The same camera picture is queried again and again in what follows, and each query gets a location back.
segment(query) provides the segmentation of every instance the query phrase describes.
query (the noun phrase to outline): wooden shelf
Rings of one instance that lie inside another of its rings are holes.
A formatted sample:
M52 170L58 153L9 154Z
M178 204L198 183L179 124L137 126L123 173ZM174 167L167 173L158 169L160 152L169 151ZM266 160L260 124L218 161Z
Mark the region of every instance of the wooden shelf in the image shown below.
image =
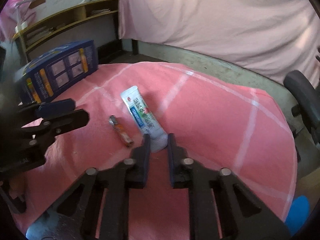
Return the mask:
M23 29L19 33L16 33L12 39L13 41L21 43L20 46L22 47L22 50L27 54L54 36L57 36L58 34L61 34L77 25L83 24L97 17L118 13L118 1L119 0L99 0L73 6L50 15L34 25ZM110 9L110 11L91 16L92 11L102 9ZM54 30L56 28L58 29L27 46L27 35L42 27Z

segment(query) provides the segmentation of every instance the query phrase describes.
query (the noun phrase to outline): white square on box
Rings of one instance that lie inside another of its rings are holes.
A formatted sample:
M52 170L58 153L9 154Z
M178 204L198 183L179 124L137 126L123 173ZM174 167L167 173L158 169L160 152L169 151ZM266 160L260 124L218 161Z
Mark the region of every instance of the white square on box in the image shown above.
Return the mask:
M65 69L66 67L64 65L63 60L60 60L51 66L51 70L54 76L58 75L60 72L64 71Z
M58 87L62 87L64 84L68 83L69 78L68 78L67 72L65 72L65 73L61 74L60 76L58 76L56 78L56 81L57 81Z
M80 75L83 73L83 67L82 64L76 65L72 68L73 77L76 77L77 75Z
M78 51L74 54L71 54L68 58L69 58L70 66L81 61L81 57Z

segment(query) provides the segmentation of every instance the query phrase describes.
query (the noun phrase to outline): blue box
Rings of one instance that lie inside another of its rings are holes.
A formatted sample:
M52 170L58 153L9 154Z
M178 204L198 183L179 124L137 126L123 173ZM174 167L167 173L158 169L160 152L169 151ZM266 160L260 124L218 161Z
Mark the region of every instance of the blue box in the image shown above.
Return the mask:
M98 69L93 41L76 41L52 49L15 73L22 103L51 102Z

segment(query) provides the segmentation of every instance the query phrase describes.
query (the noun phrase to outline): pink cloth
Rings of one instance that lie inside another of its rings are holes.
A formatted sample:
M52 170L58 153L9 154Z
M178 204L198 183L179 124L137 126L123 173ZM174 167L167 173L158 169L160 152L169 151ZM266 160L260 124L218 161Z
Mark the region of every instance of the pink cloth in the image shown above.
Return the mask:
M110 115L140 145L142 135L120 98L133 85L190 157L211 169L231 168L285 220L297 158L275 101L265 91L228 84L181 64L141 62L100 65L57 98L73 98L91 119L86 127L57 136L46 164L27 172L28 209L15 215L22 232L87 168L111 168L129 156L108 123ZM189 238L187 190L170 188L166 149L151 154L147 186L130 191L129 206L130 239Z
M282 84L300 70L316 86L320 20L308 0L120 0L120 38L232 62Z
M8 0L3 10L0 12L0 41L10 41L15 34L14 28L17 26L17 10L15 5L22 0ZM21 24L27 21L28 25L36 20L36 12L29 9L31 2L20 5Z

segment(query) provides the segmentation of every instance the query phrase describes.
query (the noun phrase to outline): silver bolt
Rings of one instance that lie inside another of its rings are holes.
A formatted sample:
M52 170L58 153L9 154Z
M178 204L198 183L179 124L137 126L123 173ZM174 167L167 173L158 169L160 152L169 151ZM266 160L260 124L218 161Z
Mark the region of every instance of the silver bolt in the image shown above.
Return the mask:
M228 168L223 168L220 170L220 174L222 176L229 176L232 173L232 171Z
M85 171L86 174L92 176L95 175L97 173L97 170L95 168L89 168Z
M36 143L37 143L37 140L34 139L34 140L31 140L31 141L29 142L29 145L30 145L30 146L33 146L33 145L35 145Z
M125 160L123 161L123 163L124 163L125 165L133 165L133 164L136 163L136 160L131 159L131 158L128 158L128 159L125 159Z
M193 163L193 159L191 158L185 158L182 160L182 164L185 164L185 165L191 165Z

